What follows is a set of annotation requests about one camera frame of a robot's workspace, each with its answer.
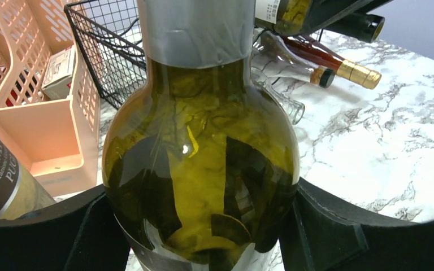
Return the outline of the green bottle cream label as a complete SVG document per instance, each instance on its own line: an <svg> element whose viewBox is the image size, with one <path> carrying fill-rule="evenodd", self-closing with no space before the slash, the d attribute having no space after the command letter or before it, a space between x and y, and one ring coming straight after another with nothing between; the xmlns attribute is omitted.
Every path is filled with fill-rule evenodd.
<svg viewBox="0 0 434 271"><path fill-rule="evenodd" d="M281 36L293 36L302 30L312 0L256 0L255 25Z"/></svg>

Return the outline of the green bottle tan label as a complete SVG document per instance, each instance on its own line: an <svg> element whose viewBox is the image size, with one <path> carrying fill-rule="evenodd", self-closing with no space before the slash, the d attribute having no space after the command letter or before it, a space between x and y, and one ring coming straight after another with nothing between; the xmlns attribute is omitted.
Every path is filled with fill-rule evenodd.
<svg viewBox="0 0 434 271"><path fill-rule="evenodd" d="M299 179L281 105L251 80L254 1L138 1L146 84L103 184L143 270L266 270Z"/></svg>

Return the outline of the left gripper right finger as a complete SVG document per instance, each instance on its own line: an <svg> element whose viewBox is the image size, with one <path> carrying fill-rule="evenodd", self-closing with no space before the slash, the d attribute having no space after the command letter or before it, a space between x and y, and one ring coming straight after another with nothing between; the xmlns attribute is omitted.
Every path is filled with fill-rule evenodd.
<svg viewBox="0 0 434 271"><path fill-rule="evenodd" d="M434 270L434 220L380 215L304 179L279 241L285 270Z"/></svg>

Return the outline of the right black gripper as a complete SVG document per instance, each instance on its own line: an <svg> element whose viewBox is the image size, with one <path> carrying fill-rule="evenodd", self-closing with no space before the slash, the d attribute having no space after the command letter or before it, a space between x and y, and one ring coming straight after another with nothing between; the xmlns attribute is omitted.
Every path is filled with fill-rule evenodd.
<svg viewBox="0 0 434 271"><path fill-rule="evenodd" d="M311 34L352 13L366 14L393 0L312 0L299 34Z"/></svg>

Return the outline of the clear glass bottle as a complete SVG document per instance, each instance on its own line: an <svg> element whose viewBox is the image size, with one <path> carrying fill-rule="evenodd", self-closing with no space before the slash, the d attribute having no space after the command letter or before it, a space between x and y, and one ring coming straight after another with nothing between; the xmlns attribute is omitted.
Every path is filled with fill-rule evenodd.
<svg viewBox="0 0 434 271"><path fill-rule="evenodd" d="M251 78L263 86L266 91L280 103L284 111L287 113L292 125L296 125L300 122L305 113L305 105L303 103L287 98L283 94L277 92L273 88L270 79L257 68L251 67Z"/></svg>

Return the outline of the green bottle brown label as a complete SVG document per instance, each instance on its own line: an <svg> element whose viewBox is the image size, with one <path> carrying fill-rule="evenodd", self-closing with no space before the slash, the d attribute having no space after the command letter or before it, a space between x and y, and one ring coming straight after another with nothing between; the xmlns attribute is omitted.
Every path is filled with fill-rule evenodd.
<svg viewBox="0 0 434 271"><path fill-rule="evenodd" d="M0 140L0 220L55 204L54 198Z"/></svg>

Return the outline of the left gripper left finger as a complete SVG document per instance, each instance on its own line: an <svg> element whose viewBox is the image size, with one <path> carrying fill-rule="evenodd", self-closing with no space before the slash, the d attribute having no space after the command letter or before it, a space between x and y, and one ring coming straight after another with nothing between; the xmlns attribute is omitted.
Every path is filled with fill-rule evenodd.
<svg viewBox="0 0 434 271"><path fill-rule="evenodd" d="M129 250L102 185L0 220L0 270L125 270Z"/></svg>

